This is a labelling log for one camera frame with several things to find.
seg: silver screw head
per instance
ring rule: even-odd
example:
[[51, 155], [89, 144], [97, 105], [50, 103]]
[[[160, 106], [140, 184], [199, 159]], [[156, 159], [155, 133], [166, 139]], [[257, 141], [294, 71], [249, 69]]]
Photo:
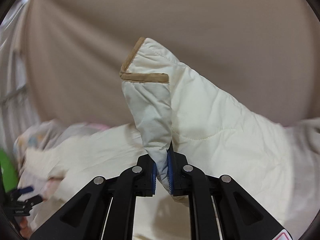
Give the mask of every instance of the silver screw head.
[[229, 183], [231, 181], [231, 177], [229, 175], [223, 175], [221, 180], [225, 183]]
[[95, 177], [93, 182], [97, 185], [101, 184], [104, 181], [103, 177]]
[[141, 168], [140, 166], [134, 166], [134, 167], [132, 168], [132, 171], [133, 171], [134, 173], [139, 173], [139, 172], [142, 171], [142, 168]]
[[191, 165], [184, 165], [183, 170], [184, 171], [193, 171], [193, 167]]

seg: tan fabric trim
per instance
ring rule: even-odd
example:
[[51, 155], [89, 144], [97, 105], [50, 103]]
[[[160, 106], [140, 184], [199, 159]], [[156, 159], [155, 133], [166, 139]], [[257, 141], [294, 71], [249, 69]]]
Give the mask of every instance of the tan fabric trim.
[[140, 47], [144, 43], [146, 38], [141, 37], [136, 45], [133, 47], [131, 53], [128, 55], [127, 59], [121, 66], [120, 77], [124, 81], [137, 82], [137, 83], [169, 83], [169, 76], [165, 73], [126, 73], [128, 67], [132, 63], [134, 57], [137, 55]]
[[141, 45], [144, 43], [146, 38], [141, 37], [136, 45], [133, 47], [132, 51], [130, 52], [130, 54], [127, 56], [127, 59], [125, 60], [125, 62], [122, 64], [121, 66], [121, 71], [120, 73], [124, 73], [127, 71], [129, 65], [131, 64], [131, 62], [133, 61], [134, 57], [137, 55]]
[[124, 73], [121, 74], [121, 79], [130, 82], [139, 83], [169, 83], [169, 77], [164, 73], [139, 74], [139, 73]]

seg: red and white sticker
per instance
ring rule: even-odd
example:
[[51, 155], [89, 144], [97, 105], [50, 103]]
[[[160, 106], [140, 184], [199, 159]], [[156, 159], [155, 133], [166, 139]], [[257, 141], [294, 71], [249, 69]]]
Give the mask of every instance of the red and white sticker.
[[283, 229], [274, 239], [272, 240], [292, 240], [287, 230]]

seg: green object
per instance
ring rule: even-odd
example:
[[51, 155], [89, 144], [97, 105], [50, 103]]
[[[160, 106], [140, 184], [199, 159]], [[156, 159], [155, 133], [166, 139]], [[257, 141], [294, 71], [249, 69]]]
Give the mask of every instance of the green object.
[[0, 166], [5, 192], [8, 192], [18, 185], [18, 176], [4, 150], [0, 149]]

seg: white bedsheet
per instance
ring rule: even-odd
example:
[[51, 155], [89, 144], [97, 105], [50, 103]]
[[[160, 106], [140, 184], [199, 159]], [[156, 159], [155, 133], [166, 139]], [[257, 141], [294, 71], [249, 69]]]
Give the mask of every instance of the white bedsheet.
[[284, 224], [294, 177], [281, 125], [251, 112], [150, 38], [138, 41], [120, 76], [143, 147], [165, 187], [172, 140], [190, 164], [214, 177], [229, 174]]
[[[41, 226], [95, 176], [119, 176], [143, 154], [140, 133], [133, 125], [72, 137], [45, 151], [28, 148], [25, 172], [44, 180], [63, 178], [53, 196], [35, 207], [31, 229]], [[137, 198], [135, 211], [133, 239], [190, 239], [188, 208], [174, 202], [159, 182], [156, 196]]]

